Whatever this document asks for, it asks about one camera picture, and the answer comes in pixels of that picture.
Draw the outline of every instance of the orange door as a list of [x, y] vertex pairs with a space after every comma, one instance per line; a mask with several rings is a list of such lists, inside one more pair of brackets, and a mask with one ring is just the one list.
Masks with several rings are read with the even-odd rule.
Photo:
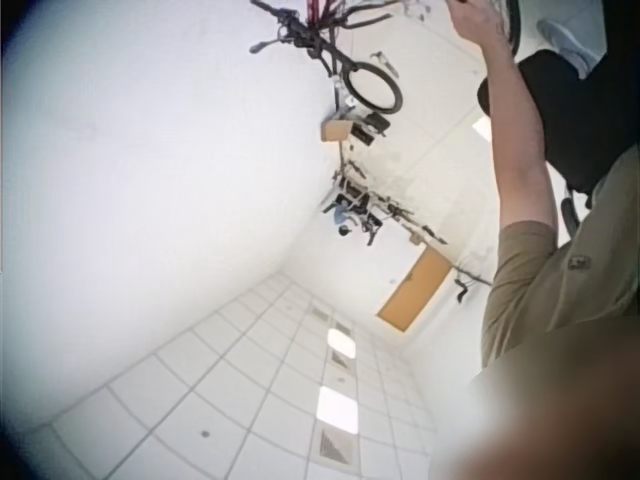
[[427, 247], [378, 317], [406, 332], [440, 288], [451, 268], [449, 260], [436, 249]]

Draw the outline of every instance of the hand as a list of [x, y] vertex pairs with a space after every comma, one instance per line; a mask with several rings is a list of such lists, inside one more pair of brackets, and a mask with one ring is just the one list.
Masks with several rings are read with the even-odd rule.
[[508, 43], [502, 16], [489, 0], [447, 0], [449, 12], [458, 35], [483, 50], [492, 45]]

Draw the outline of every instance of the tire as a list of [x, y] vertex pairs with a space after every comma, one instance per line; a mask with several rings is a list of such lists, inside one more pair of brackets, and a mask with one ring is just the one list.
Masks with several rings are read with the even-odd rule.
[[[344, 84], [347, 87], [347, 90], [349, 90], [349, 93], [351, 93], [351, 95], [353, 95], [356, 98], [356, 100], [358, 100], [365, 107], [373, 110], [374, 112], [391, 115], [393, 113], [397, 113], [400, 111], [400, 109], [402, 108], [402, 103], [404, 101], [402, 98], [402, 92], [400, 91], [400, 87], [398, 87], [398, 84], [393, 80], [393, 78], [391, 78], [390, 75], [387, 74], [387, 72], [385, 72], [381, 68], [376, 67], [375, 65], [371, 65], [370, 63], [366, 63], [366, 62], [353, 62], [353, 66], [354, 68], [342, 69], [342, 80], [344, 81]], [[367, 72], [370, 72], [380, 77], [387, 84], [387, 86], [393, 92], [393, 96], [395, 98], [395, 101], [392, 107], [388, 107], [388, 108], [380, 107], [379, 105], [376, 105], [375, 103], [370, 102], [369, 100], [364, 98], [362, 95], [360, 95], [360, 93], [353, 86], [353, 83], [351, 83], [351, 78], [350, 78], [351, 73], [357, 72], [358, 70], [366, 70]]]
[[522, 36], [520, 0], [491, 0], [491, 3], [504, 19], [505, 34], [509, 39], [511, 52], [515, 57], [520, 49], [520, 38]]
[[520, 0], [504, 0], [509, 15], [509, 45], [515, 57], [520, 49], [520, 38], [522, 37], [522, 18], [520, 16]]

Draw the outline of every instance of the short sleeve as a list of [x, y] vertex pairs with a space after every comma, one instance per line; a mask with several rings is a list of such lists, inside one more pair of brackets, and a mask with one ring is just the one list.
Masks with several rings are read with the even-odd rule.
[[556, 234], [536, 221], [503, 228], [498, 243], [498, 269], [484, 315], [482, 356], [486, 366], [506, 343], [513, 315], [531, 283], [557, 250]]

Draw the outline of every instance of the olive green shirt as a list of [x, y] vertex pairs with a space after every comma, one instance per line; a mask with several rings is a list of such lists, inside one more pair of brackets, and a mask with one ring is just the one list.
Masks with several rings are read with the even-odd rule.
[[518, 222], [501, 231], [483, 324], [484, 367], [546, 332], [638, 314], [639, 164], [636, 146], [620, 157], [576, 236], [561, 248], [543, 223]]

